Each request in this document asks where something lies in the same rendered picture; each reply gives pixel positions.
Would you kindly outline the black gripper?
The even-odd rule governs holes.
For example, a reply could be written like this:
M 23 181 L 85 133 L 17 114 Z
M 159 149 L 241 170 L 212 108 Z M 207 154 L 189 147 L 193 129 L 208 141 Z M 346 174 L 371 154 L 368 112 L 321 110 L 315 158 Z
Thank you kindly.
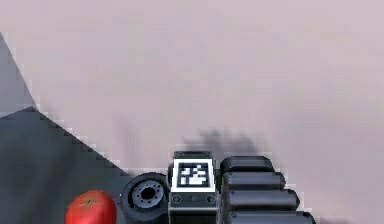
M 143 173 L 131 179 L 120 194 L 125 224 L 169 224 L 166 176 Z

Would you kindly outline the red tomato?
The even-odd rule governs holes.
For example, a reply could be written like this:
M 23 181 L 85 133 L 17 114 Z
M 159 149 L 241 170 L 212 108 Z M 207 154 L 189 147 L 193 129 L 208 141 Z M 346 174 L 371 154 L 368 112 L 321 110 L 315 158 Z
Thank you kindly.
M 65 224 L 117 224 L 117 207 L 103 190 L 89 190 L 72 200 Z

